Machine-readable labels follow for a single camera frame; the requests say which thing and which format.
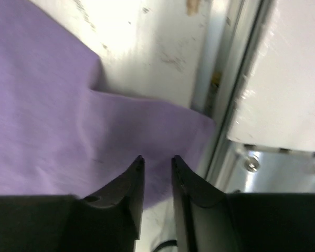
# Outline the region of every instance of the metal edge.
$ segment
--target metal edge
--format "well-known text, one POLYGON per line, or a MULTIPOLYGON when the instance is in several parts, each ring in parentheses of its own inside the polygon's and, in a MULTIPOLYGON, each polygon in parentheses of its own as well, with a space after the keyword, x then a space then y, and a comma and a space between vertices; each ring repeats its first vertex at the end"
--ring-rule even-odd
POLYGON ((229 5, 230 0, 214 0, 211 4, 210 18, 202 49, 202 56, 198 64, 191 104, 191 109, 197 112, 204 112, 207 92, 221 45, 229 5))
POLYGON ((225 176, 221 175, 225 154, 232 144, 226 139, 226 134, 235 109, 234 99, 244 84, 243 72, 249 68, 261 34, 261 27, 272 5, 269 1, 245 0, 237 27, 237 33, 232 45, 232 53, 226 65, 226 70, 221 82, 219 96, 216 104, 217 113, 214 119, 217 121, 217 131, 211 140, 212 159, 209 165, 206 179, 213 185, 219 184, 222 188, 225 182, 218 181, 218 177, 228 181, 231 171, 226 170, 225 176))
MULTIPOLYGON (((222 72, 224 66, 227 64, 227 59, 232 46, 232 42, 236 33, 236 27, 239 19, 240 10, 243 6, 244 0, 233 0, 230 2, 229 11, 227 13, 227 18, 230 19, 230 25, 225 24, 225 30, 223 32, 222 41, 220 42, 220 48, 218 53, 218 58, 215 62, 215 68, 212 69, 213 72, 222 72)), ((217 95, 216 87, 212 82, 209 83, 209 90, 205 101, 205 108, 202 111, 205 115, 210 116, 212 111, 212 104, 217 95)), ((205 177, 208 169, 209 163, 213 155, 213 137, 211 137, 204 148, 203 154, 197 166, 196 173, 201 177, 205 177)))

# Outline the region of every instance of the black cable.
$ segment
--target black cable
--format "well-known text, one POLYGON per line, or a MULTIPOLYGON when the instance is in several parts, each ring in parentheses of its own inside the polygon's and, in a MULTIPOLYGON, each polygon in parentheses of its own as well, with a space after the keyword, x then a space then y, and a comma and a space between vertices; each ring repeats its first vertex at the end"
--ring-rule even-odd
POLYGON ((160 243, 154 250, 153 252, 158 252, 163 248, 166 247, 177 247, 177 241, 176 240, 166 240, 163 243, 160 243))

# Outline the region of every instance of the white surface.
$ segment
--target white surface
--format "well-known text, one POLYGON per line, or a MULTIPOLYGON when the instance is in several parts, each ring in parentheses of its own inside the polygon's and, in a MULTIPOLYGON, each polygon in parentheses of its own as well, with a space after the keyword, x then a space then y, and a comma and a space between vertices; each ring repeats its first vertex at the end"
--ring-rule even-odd
POLYGON ((275 1, 228 138, 315 151, 315 0, 275 1))
POLYGON ((190 106, 209 0, 31 1, 100 55, 105 91, 190 106))

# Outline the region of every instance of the white panel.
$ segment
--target white panel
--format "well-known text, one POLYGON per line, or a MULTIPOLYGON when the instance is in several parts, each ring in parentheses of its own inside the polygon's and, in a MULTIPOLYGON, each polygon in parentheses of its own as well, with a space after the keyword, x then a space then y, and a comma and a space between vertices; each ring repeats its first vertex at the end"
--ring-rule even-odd
POLYGON ((210 1, 31 1, 100 55, 105 91, 190 106, 210 1))
POLYGON ((228 138, 315 151, 315 0, 271 11, 228 138))

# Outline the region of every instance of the purple cloth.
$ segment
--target purple cloth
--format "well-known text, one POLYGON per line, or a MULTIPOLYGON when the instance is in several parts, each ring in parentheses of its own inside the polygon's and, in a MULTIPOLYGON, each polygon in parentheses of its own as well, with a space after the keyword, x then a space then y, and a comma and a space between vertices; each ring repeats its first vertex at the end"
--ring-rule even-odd
POLYGON ((197 112, 97 92, 99 57, 26 0, 0 1, 0 194, 84 197, 146 160, 145 207, 171 195, 171 158, 198 165, 197 112))

